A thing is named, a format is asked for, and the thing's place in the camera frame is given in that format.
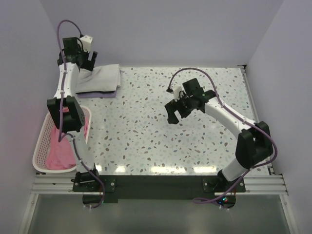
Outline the white t shirt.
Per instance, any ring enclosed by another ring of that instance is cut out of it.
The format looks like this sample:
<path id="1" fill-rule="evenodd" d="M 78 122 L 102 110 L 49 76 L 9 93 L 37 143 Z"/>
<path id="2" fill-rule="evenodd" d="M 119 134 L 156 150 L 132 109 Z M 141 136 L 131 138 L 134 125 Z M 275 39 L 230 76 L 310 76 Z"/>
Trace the white t shirt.
<path id="1" fill-rule="evenodd" d="M 119 64 L 97 66 L 93 71 L 81 69 L 76 89 L 81 85 L 121 85 Z"/>

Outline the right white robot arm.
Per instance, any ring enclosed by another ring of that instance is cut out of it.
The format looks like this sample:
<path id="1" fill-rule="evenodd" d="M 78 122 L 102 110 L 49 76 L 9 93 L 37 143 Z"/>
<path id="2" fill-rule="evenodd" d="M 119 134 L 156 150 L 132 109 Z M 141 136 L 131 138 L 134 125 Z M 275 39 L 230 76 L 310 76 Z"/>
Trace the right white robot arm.
<path id="1" fill-rule="evenodd" d="M 210 183 L 214 189 L 229 191 L 239 177 L 272 155 L 273 144 L 268 139 L 268 125 L 263 121 L 251 123 L 250 119 L 227 108 L 219 102 L 215 91 L 204 91 L 196 78 L 166 91 L 174 96 L 165 105 L 169 124 L 179 123 L 175 112 L 179 112 L 181 118 L 186 118 L 193 110 L 200 110 L 219 121 L 237 140 L 235 158 Z"/>

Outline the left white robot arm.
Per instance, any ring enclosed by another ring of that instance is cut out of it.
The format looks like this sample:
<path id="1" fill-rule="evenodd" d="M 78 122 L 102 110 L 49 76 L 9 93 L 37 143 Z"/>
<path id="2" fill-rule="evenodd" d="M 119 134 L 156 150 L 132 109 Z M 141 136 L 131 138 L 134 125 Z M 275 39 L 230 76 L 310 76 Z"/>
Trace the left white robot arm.
<path id="1" fill-rule="evenodd" d="M 104 187 L 86 143 L 88 119 L 75 97 L 81 69 L 93 68 L 97 57 L 97 53 L 93 53 L 92 59 L 88 59 L 91 41 L 84 36 L 63 38 L 57 60 L 58 87 L 54 97 L 47 100 L 48 111 L 59 133 L 57 153 L 75 163 L 77 172 L 72 179 L 75 192 L 96 191 Z"/>

